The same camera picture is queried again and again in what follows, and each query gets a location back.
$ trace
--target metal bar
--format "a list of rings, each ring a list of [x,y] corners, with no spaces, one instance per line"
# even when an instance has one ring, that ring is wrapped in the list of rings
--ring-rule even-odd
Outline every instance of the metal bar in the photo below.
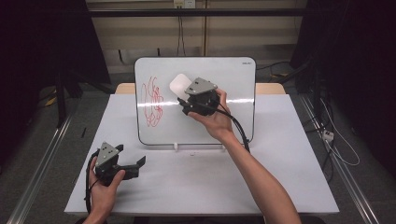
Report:
[[[159,8],[159,9],[91,9],[87,11],[39,10],[36,15],[66,17],[297,17],[323,16],[333,13],[335,8]]]
[[[312,111],[313,105],[309,100],[309,98],[306,96],[306,94],[302,94],[300,96],[300,99],[302,100],[305,110],[308,113],[309,117],[313,120],[314,125],[316,127],[319,127],[318,121],[314,119],[315,115]],[[329,144],[326,141],[324,141],[324,144],[326,147],[326,151],[329,152],[330,151]],[[357,209],[361,213],[361,217],[364,220],[364,222],[367,224],[379,223],[375,215],[374,209],[370,205],[364,193],[361,191],[359,184],[355,181],[355,178],[353,177],[352,173],[350,173],[347,165],[339,161],[333,153],[331,153],[331,159],[337,172],[341,176],[341,179],[343,180],[346,189],[348,190],[349,195],[351,196],[352,201],[354,202]]]
[[[67,131],[67,128],[69,127],[71,118],[76,113],[78,103],[79,99],[71,108],[71,111],[62,127],[56,129],[55,134],[53,135],[52,140],[47,147],[43,159],[35,170],[35,174],[30,179],[25,192],[22,194],[20,200],[14,208],[14,211],[12,212],[7,224],[22,224],[26,219],[27,214],[35,200],[35,196],[40,190],[41,184],[46,176],[48,169],[50,168],[50,164],[52,163],[53,158],[55,157],[56,152],[59,148],[59,145],[61,144]]]

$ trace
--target gray floor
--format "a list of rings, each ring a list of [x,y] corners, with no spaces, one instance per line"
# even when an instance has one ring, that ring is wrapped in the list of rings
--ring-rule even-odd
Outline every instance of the gray floor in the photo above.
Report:
[[[288,73],[289,71],[289,68],[285,66],[275,66],[273,68],[273,73]],[[131,74],[112,75],[112,79],[113,85],[110,87],[113,88],[118,83],[134,80]],[[265,82],[269,79],[268,69],[258,71],[258,81]],[[64,208],[73,190],[74,181],[83,166],[82,163],[87,156],[108,100],[108,95],[86,85],[82,87],[84,94],[80,100],[71,98],[66,100],[68,108],[79,101],[77,112],[72,118],[64,140],[49,166],[24,223],[74,223],[78,219],[64,213]],[[293,87],[293,82],[288,82],[284,87],[290,95],[301,121],[309,120],[300,96]],[[380,223],[393,223],[396,220],[394,212],[396,211],[395,179],[373,158],[364,141],[351,131],[351,125],[347,118],[343,116],[342,111],[336,107],[336,103],[332,106],[335,112],[334,121],[337,129],[361,157],[361,164],[349,167],[350,172],[374,208]],[[50,143],[56,124],[56,105],[46,107],[40,105],[32,119],[29,132],[18,146],[15,155],[7,164],[3,165],[3,173],[0,175],[0,223],[7,223],[18,199],[26,189]],[[322,163],[326,151],[318,138],[318,134],[308,133],[307,136],[318,161]],[[354,161],[353,153],[338,135],[335,136],[335,141],[343,157],[348,161]],[[324,174],[330,176],[331,170],[328,163]],[[335,169],[333,170],[330,187],[341,212],[320,217],[326,223],[365,223],[341,176]],[[131,223],[133,220],[132,217],[111,217],[109,223]],[[150,223],[169,223],[173,221],[179,221],[178,223],[196,222],[196,220],[186,218],[155,217]],[[200,220],[199,223],[254,223],[256,221],[255,217],[222,217],[207,218]]]

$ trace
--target white power adapter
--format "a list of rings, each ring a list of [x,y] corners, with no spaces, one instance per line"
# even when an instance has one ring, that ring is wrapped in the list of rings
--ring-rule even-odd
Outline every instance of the white power adapter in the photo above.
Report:
[[[322,133],[322,139],[330,143],[334,139],[334,133],[324,130]]]

